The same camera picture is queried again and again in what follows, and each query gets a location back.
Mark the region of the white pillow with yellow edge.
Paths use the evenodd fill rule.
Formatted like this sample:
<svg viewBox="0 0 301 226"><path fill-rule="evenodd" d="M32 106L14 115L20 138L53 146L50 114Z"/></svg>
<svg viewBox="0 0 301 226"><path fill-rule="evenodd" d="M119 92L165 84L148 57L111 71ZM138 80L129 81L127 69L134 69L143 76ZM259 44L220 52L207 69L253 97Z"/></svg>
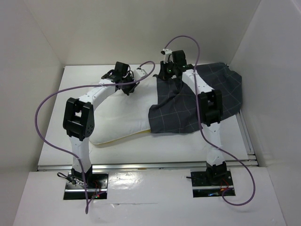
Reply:
<svg viewBox="0 0 301 226"><path fill-rule="evenodd" d="M128 96L116 91L95 110L95 129L89 141L100 145L150 130L149 109L157 103L156 77L141 81Z"/></svg>

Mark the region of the dark grey checked pillowcase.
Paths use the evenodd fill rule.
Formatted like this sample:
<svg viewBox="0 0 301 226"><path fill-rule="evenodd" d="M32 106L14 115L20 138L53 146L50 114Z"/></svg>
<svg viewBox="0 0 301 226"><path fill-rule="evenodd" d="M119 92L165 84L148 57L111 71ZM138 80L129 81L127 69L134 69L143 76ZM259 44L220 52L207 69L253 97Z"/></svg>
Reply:
<svg viewBox="0 0 301 226"><path fill-rule="evenodd" d="M195 94L195 88L179 79L164 81L157 75L158 103L149 109L150 131L153 134L188 134L199 130L198 123L205 122L203 115L223 111L221 121L236 115L243 103L242 76L231 70L225 63L198 65L196 76L216 90L221 96L220 108L214 97L206 97L207 91Z"/></svg>

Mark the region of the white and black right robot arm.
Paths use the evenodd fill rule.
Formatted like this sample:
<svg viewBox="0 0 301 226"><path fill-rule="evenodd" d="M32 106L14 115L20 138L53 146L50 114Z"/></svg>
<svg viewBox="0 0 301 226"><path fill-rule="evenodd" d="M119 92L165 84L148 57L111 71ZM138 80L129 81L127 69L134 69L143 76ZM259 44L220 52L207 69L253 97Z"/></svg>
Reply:
<svg viewBox="0 0 301 226"><path fill-rule="evenodd" d="M177 88L190 88L196 94L196 115L200 123L200 132L211 146L206 154L205 179L211 185L223 181L227 174L227 165L221 151L220 122L223 115L222 93L205 83L193 65L188 64L183 50L161 51L164 60L160 62L158 77L164 81L173 79Z"/></svg>

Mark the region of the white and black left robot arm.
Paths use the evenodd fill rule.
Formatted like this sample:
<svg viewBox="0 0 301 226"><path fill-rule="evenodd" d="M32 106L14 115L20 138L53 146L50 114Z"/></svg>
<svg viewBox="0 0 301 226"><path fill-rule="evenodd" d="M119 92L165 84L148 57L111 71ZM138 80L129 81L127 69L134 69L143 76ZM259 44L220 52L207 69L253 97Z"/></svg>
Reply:
<svg viewBox="0 0 301 226"><path fill-rule="evenodd" d="M71 175L83 188L93 182L92 163L89 157L89 137L95 129L95 109L109 96L121 90L129 95L145 73L117 62L115 68L103 75L97 86L79 98L70 97L65 106L63 128L70 138L73 158Z"/></svg>

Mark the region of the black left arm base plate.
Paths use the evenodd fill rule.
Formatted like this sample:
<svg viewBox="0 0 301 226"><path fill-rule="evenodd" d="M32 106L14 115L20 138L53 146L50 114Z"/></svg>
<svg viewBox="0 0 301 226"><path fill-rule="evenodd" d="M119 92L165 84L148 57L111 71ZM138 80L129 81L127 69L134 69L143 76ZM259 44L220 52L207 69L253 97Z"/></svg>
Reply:
<svg viewBox="0 0 301 226"><path fill-rule="evenodd" d="M59 178L66 180L64 190L64 200L84 200L84 182L73 177L71 173L65 175L61 172L57 173ZM91 181L87 185L87 196L88 199L105 200L107 199L107 187L108 187L107 173L93 174Z"/></svg>

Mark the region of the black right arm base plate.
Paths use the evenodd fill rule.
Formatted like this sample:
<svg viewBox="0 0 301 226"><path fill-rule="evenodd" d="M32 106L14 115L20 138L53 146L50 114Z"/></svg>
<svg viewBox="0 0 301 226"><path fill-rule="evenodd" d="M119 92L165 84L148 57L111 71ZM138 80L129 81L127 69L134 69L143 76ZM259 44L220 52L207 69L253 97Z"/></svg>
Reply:
<svg viewBox="0 0 301 226"><path fill-rule="evenodd" d="M186 178L191 182L194 198L235 196L235 188L231 172L228 170L222 178L210 181L205 171L192 171Z"/></svg>

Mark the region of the aluminium frame rail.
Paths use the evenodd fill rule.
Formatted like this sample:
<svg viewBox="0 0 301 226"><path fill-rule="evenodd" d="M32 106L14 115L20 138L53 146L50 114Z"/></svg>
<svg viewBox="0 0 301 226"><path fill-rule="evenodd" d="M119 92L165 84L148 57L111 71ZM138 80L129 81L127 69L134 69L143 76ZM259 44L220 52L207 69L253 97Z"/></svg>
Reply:
<svg viewBox="0 0 301 226"><path fill-rule="evenodd" d="M71 150L69 138L62 127L63 116L53 113L46 140ZM258 166L255 153L247 142L240 115L221 123L222 147L246 166ZM209 148L200 132L188 135L151 134L143 132L102 145L89 144L94 169L168 169L206 166ZM72 156L43 145L38 171L70 170Z"/></svg>

